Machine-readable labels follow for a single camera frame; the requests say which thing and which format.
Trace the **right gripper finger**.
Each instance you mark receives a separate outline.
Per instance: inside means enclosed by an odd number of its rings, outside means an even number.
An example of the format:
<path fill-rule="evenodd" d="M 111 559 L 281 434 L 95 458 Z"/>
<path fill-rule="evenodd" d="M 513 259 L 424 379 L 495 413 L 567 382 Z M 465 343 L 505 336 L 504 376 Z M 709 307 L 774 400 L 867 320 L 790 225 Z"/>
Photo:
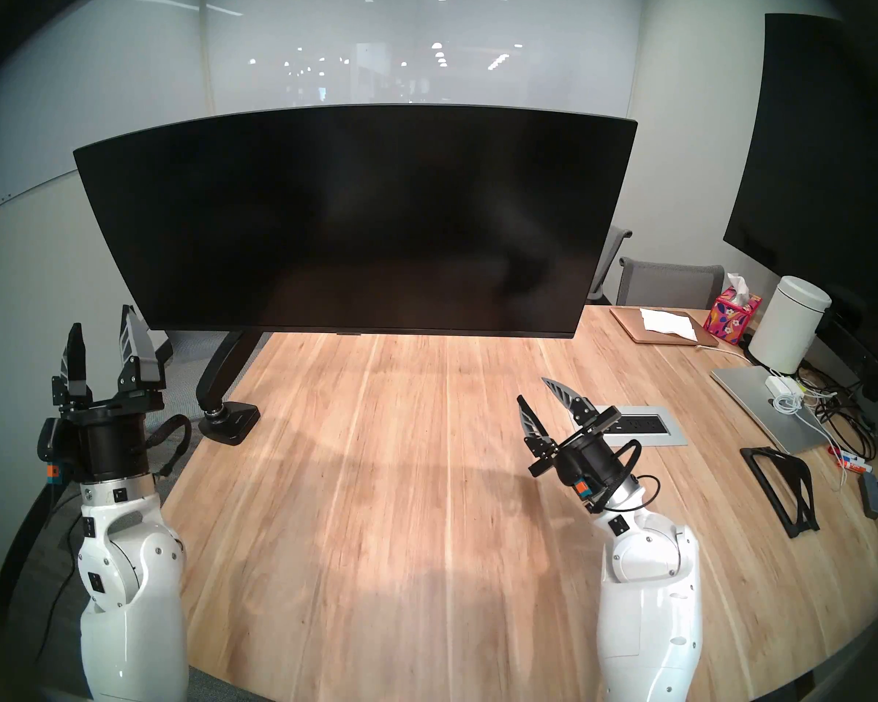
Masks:
<path fill-rule="evenodd" d="M 524 443 L 534 455 L 535 463 L 552 463 L 556 455 L 556 442 L 549 436 L 523 396 L 518 397 L 518 407 Z"/>
<path fill-rule="evenodd" d="M 586 397 L 558 381 L 543 377 L 543 383 L 569 412 L 573 422 L 582 431 L 605 431 L 619 421 L 619 410 L 609 406 L 598 411 Z"/>

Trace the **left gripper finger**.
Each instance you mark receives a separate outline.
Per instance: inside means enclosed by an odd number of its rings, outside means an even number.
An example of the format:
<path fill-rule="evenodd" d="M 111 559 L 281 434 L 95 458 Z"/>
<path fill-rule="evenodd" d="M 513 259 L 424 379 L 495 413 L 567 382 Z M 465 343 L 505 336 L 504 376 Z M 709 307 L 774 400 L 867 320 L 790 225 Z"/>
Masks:
<path fill-rule="evenodd" d="M 87 384 L 86 352 L 81 323 L 74 323 L 68 333 L 61 356 L 60 373 L 51 378 L 52 403 L 66 408 L 91 405 L 91 388 Z"/>
<path fill-rule="evenodd" d="M 147 324 L 131 305 L 123 305 L 119 347 L 123 367 L 118 377 L 117 398 L 139 392 L 162 392 L 165 378 Z"/>

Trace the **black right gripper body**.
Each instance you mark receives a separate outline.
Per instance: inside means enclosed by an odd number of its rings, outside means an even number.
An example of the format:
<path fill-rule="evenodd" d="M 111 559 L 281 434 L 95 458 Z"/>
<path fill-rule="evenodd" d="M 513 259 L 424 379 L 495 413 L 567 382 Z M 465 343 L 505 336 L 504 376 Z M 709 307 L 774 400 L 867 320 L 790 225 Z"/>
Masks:
<path fill-rule="evenodd" d="M 638 481 L 633 476 L 638 464 L 638 441 L 630 440 L 613 450 L 605 441 L 604 433 L 575 431 L 561 443 L 556 442 L 552 463 L 532 463 L 529 473 L 539 478 L 555 469 L 559 480 L 574 490 L 591 514 L 603 513 L 625 484 L 634 491 L 638 489 Z"/>

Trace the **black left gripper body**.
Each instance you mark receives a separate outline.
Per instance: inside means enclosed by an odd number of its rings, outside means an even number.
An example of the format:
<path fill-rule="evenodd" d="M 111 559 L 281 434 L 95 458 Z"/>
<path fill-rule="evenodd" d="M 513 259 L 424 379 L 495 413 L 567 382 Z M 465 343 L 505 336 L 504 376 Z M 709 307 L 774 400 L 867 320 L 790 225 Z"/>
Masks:
<path fill-rule="evenodd" d="M 119 393 L 90 403 L 64 392 L 54 403 L 58 416 L 48 418 L 36 445 L 38 458 L 60 466 L 78 483 L 100 483 L 146 475 L 150 471 L 146 414 L 164 408 L 158 389 Z"/>

